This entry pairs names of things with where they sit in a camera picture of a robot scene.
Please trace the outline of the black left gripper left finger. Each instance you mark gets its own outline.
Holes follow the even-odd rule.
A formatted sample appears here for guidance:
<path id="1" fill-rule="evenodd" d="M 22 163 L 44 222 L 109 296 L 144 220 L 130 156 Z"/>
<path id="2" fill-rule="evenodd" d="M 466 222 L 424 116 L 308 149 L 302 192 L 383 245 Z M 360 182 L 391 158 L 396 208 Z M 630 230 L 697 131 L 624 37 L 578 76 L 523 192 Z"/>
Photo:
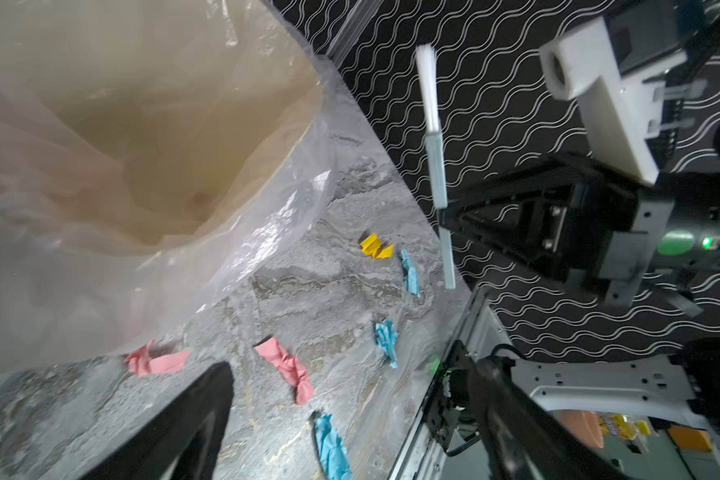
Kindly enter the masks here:
<path id="1" fill-rule="evenodd" d="M 211 365 L 85 479 L 210 479 L 234 398 L 227 362 Z"/>

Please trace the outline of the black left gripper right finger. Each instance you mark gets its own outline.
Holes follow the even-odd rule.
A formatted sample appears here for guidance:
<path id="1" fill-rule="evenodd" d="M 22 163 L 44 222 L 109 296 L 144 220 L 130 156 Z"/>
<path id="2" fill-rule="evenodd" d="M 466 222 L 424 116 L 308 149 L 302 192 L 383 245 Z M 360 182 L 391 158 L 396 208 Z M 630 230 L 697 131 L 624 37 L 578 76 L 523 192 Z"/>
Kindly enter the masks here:
<path id="1" fill-rule="evenodd" d="M 624 479 L 522 392 L 492 358 L 467 373 L 469 408 L 491 479 Z"/>

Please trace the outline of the yellow paper scrap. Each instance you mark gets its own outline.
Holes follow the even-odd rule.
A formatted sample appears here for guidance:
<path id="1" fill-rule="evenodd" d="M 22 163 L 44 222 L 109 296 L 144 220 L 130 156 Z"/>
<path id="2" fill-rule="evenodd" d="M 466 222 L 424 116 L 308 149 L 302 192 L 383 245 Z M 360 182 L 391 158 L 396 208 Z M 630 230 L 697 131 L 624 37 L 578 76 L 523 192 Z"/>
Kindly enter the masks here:
<path id="1" fill-rule="evenodd" d="M 360 241 L 360 248 L 364 255 L 372 259 L 388 259 L 394 255 L 393 243 L 385 243 L 377 234 L 372 233 Z"/>

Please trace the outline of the pale green hand brush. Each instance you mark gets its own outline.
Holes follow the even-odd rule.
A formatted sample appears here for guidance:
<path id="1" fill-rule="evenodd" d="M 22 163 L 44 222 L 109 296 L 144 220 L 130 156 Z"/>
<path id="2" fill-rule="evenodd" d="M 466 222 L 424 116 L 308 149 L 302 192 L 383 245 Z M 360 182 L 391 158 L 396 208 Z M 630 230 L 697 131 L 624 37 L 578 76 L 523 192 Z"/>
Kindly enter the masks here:
<path id="1" fill-rule="evenodd" d="M 439 117 L 439 103 L 436 78 L 436 52 L 431 44 L 419 45 L 415 52 L 416 68 L 422 97 L 426 133 L 424 145 L 430 179 L 432 202 L 440 214 L 448 206 L 443 132 Z M 452 251 L 452 233 L 437 226 L 443 260 L 445 288 L 456 287 L 456 267 Z"/>

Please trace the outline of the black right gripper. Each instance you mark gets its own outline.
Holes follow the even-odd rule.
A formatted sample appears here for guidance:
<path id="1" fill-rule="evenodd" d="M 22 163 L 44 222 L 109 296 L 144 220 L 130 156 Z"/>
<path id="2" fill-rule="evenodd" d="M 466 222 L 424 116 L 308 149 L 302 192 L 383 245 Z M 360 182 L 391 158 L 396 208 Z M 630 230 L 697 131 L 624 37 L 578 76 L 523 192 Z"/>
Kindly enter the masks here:
<path id="1" fill-rule="evenodd" d="M 720 272 L 720 173 L 643 185 L 553 154 L 453 194 L 438 223 L 569 289 L 631 300 L 647 273 Z"/>

